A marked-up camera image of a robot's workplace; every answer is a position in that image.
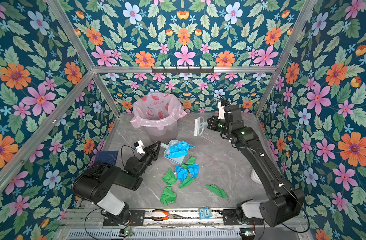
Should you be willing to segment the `green paper scrap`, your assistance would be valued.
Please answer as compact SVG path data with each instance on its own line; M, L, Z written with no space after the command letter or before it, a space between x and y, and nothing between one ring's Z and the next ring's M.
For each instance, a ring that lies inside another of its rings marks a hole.
M188 169L195 164L196 157L190 157L186 163L181 164L184 169Z
M168 185L172 186L174 185L178 178L175 176L175 173L172 171L172 169L169 169L166 174L162 177L163 181Z
M195 182L195 179L191 176L186 177L184 181L179 184L179 189L183 189Z
M224 189L218 188L216 185L206 185L205 187L209 191L211 191L212 193L216 194L217 196L219 196L223 199L228 198L228 196L227 196L226 192L224 191Z
M174 204L177 199L177 194L172 191L171 187L166 187L161 196L161 203L165 206Z

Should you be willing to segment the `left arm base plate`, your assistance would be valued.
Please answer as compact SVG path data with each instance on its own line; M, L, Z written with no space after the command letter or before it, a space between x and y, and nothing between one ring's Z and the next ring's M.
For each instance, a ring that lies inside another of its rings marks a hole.
M118 216L107 213L103 222L104 227L142 226L145 220L145 210L124 210Z

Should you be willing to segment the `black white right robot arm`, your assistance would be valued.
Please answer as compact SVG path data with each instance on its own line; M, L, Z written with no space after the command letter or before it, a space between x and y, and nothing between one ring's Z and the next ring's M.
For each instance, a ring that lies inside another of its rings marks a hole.
M270 227L282 225L297 217L305 202L302 189L295 189L278 170L264 150L262 141L251 127L244 125L241 110L226 101L218 103L218 115L207 119L207 128L219 132L239 150L255 170L268 198L265 202L246 201L239 206L239 221L263 219Z

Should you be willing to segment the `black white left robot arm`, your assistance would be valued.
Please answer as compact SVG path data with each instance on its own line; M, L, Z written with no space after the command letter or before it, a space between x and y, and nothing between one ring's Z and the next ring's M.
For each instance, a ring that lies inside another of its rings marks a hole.
M136 191L143 182L142 175L157 161L162 142L157 141L147 147L136 144L141 158L130 157L125 167L119 168L102 161L80 174L72 184L72 191L79 198L96 204L106 215L120 222L130 218L129 205L120 200L111 188L113 185Z

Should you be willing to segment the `pale green dustpan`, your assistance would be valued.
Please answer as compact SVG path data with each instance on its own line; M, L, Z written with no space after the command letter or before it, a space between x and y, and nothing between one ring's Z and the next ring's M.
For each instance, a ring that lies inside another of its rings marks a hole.
M165 149L164 157L178 165L183 163L188 154L186 144L182 141L171 140L168 145L161 143L161 147Z

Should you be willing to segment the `blue paper scrap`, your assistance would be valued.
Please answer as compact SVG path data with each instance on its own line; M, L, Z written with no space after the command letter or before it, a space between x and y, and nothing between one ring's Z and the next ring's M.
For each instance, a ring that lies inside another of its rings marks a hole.
M185 181L185 179L188 177L188 167L186 165L184 166L175 166L175 173L178 174L177 178L181 182Z
M179 142L169 147L170 152L166 154L169 159L177 159L188 155L188 150L194 148L187 142Z
M191 174L191 176L196 179L199 173L199 165L193 164L188 167L188 172Z

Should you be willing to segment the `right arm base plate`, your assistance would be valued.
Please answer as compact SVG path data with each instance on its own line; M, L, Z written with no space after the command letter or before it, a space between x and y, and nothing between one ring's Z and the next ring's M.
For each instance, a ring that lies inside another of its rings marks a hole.
M222 216L223 224L226 226L263 226L263 219L248 218L240 209L223 209L219 212Z

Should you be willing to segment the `blue paper scrap top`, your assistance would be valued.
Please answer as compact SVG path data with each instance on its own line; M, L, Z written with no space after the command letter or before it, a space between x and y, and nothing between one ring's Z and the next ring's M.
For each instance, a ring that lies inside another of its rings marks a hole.
M169 159L177 159L188 155L188 150L194 148L187 142L179 142L169 147L170 152L166 154Z

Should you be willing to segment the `pale green hand brush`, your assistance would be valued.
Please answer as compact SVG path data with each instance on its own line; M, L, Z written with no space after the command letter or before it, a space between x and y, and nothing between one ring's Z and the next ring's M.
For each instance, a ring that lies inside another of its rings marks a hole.
M199 117L194 121L194 133L193 136L197 137L203 134L205 129L208 129L209 121L212 118L204 119L203 117Z

